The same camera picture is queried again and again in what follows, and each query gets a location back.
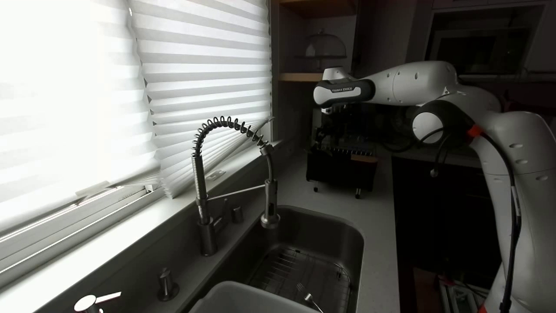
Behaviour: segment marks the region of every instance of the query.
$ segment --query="window sill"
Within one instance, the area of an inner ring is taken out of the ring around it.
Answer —
[[[243,150],[232,163],[224,163],[212,171],[215,173],[213,176],[208,175],[213,180],[206,180],[206,189],[219,187],[257,157],[257,149]],[[194,202],[193,190],[173,201],[165,199],[161,192],[153,194],[153,197],[158,199],[137,215],[125,218],[109,230],[5,288],[0,293],[0,312],[36,312],[43,309]]]

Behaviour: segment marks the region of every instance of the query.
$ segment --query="coiled spring faucet neck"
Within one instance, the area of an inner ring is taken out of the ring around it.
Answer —
[[[213,223],[208,215],[208,202],[212,199],[208,199],[208,196],[206,196],[201,147],[203,147],[203,142],[208,136],[208,133],[212,133],[213,129],[220,129],[220,128],[232,129],[232,131],[245,135],[248,140],[252,140],[260,149],[260,156],[265,157],[265,168],[267,168],[267,180],[260,187],[265,192],[265,211],[260,216],[260,225],[262,225],[262,229],[272,230],[279,223],[279,216],[276,213],[278,183],[274,180],[274,164],[272,164],[272,157],[271,157],[271,145],[264,143],[262,136],[250,131],[250,128],[246,128],[245,123],[239,124],[238,119],[231,121],[231,117],[227,117],[227,119],[213,117],[212,121],[206,121],[198,129],[196,140],[193,143],[193,157],[191,157],[193,175],[194,175],[194,189],[196,189],[196,209],[198,209],[198,218],[199,218],[199,227],[201,227],[201,255],[203,256],[210,256],[215,253],[215,241],[213,241]]]

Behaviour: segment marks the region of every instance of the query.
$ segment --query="window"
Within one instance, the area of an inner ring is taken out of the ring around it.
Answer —
[[[0,6],[0,286],[191,178],[198,126],[269,119],[264,0]],[[241,143],[205,143],[215,166]]]

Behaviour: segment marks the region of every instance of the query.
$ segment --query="faucet handle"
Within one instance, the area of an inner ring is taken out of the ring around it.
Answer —
[[[121,293],[113,293],[113,295],[106,295],[106,296],[93,296],[93,295],[87,295],[81,300],[78,300],[73,307],[73,312],[80,313],[102,313],[102,310],[97,305],[113,302],[116,298],[121,298]]]

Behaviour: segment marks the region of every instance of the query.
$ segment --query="black cable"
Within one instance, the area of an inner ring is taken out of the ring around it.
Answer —
[[[504,288],[504,298],[500,303],[500,313],[509,313],[510,309],[510,289],[512,289],[512,279],[514,279],[514,263],[516,263],[516,248],[521,234],[521,213],[519,213],[519,199],[516,192],[516,180],[514,171],[510,168],[509,157],[504,154],[498,143],[495,143],[488,135],[481,133],[481,136],[498,152],[502,157],[507,175],[509,175],[509,185],[510,185],[510,242],[509,242],[509,263],[507,263],[507,274],[505,274],[505,288]]]

